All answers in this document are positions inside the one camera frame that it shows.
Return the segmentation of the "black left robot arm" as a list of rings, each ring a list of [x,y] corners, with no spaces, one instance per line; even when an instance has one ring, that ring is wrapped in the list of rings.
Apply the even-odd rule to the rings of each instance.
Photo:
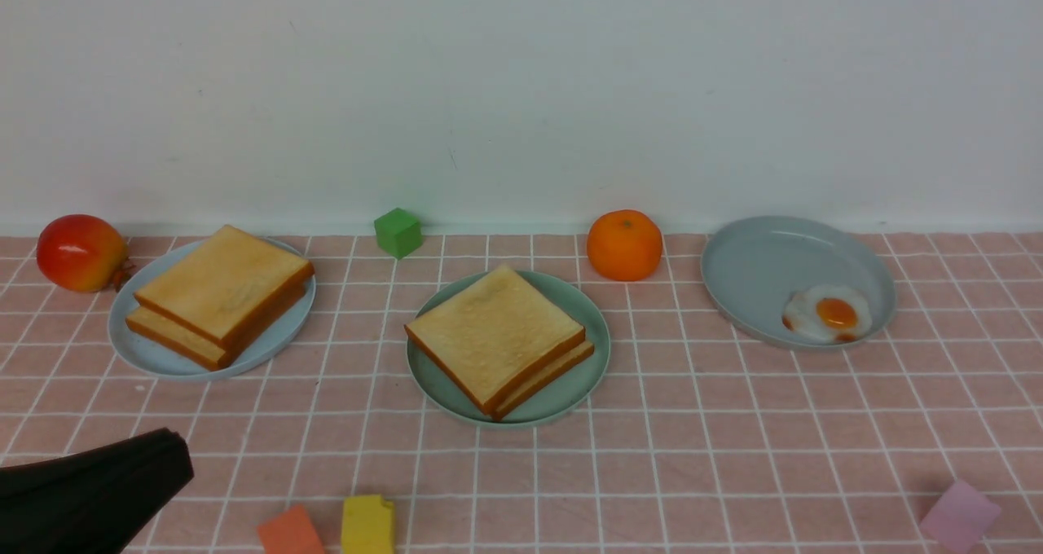
[[[1,469],[3,553],[120,553],[195,476],[167,428]]]

